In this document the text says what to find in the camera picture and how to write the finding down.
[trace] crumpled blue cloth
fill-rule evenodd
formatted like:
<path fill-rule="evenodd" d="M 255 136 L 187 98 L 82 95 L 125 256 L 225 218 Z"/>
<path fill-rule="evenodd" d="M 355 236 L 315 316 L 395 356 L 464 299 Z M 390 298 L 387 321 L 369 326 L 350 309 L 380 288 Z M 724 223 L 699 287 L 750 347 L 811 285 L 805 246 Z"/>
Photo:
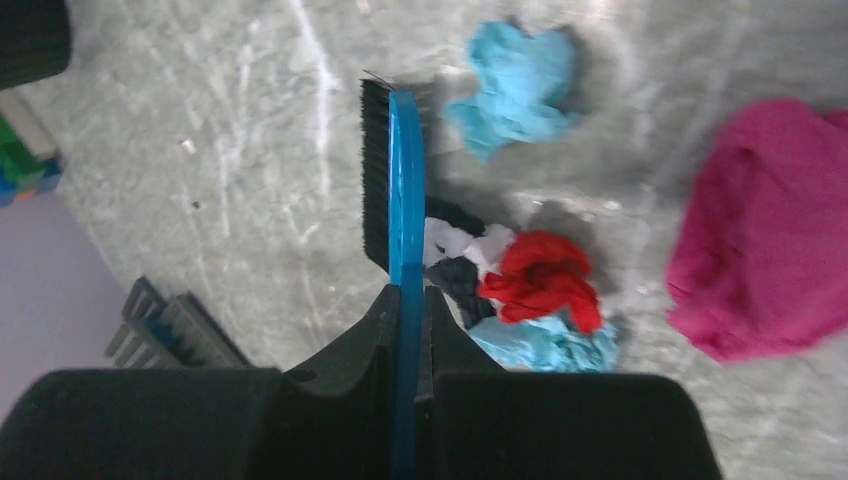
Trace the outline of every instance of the crumpled blue cloth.
<path fill-rule="evenodd" d="M 574 45 L 548 31 L 529 37 L 512 25 L 483 23 L 468 47 L 480 91 L 453 102 L 445 112 L 481 161 L 513 141 L 550 142 L 568 131 L 578 114 L 553 105 L 571 90 Z"/>
<path fill-rule="evenodd" d="M 618 359 L 610 322 L 583 335 L 569 320 L 540 317 L 510 325 L 488 317 L 468 330 L 471 338 L 506 368 L 537 372 L 610 372 Z"/>

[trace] magenta towel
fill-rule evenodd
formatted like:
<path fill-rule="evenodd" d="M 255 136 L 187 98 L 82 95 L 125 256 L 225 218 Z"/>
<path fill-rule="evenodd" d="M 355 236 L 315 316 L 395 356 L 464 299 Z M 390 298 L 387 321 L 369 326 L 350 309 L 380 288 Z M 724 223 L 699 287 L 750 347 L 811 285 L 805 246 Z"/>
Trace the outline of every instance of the magenta towel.
<path fill-rule="evenodd" d="M 848 325 L 848 110 L 734 117 L 668 269 L 669 323 L 719 362 L 809 349 Z"/>

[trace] shiny floor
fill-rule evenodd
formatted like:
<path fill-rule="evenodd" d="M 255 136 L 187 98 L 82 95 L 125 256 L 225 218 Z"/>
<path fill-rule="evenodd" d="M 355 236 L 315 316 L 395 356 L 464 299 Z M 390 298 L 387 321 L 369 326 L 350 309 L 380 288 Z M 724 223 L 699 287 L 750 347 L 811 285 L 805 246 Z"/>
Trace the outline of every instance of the shiny floor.
<path fill-rule="evenodd" d="M 385 283 L 359 241 L 357 80 L 373 71 L 432 94 L 434 193 L 591 250 L 604 311 L 627 330 L 622 369 L 687 387 L 727 478 L 848 478 L 848 339 L 721 367 L 663 318 L 716 127 L 756 99 L 848 105 L 843 0 L 69 4 L 71 68 L 23 91 L 69 158 L 60 193 L 125 287 L 146 274 L 194 290 L 251 358 L 281 367 L 358 319 Z M 475 26 L 507 18 L 576 35 L 585 116 L 559 144 L 482 166 L 437 107 L 468 87 Z"/>

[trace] brush handle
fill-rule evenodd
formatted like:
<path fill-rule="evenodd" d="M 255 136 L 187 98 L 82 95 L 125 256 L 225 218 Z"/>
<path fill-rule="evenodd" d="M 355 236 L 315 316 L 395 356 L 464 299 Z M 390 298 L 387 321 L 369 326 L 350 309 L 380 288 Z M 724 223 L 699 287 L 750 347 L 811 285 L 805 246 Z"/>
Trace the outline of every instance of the brush handle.
<path fill-rule="evenodd" d="M 424 203 L 426 174 L 421 121 L 415 97 L 389 95 L 389 280 L 400 287 L 395 418 L 394 478 L 415 472 L 415 394 L 421 356 L 424 302 Z"/>

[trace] green block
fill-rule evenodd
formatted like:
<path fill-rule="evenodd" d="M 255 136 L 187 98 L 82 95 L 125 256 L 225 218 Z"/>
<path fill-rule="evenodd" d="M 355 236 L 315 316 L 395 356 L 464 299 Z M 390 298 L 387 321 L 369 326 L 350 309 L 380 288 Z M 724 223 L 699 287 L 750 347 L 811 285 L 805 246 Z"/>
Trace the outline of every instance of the green block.
<path fill-rule="evenodd" d="M 38 188 L 45 167 L 21 143 L 15 142 L 0 146 L 5 155 L 0 155 L 0 168 L 6 181 L 17 185 L 18 192 L 27 192 Z"/>
<path fill-rule="evenodd" d="M 0 116 L 0 146 L 17 142 L 18 135 L 15 130 L 6 123 L 6 120 Z"/>

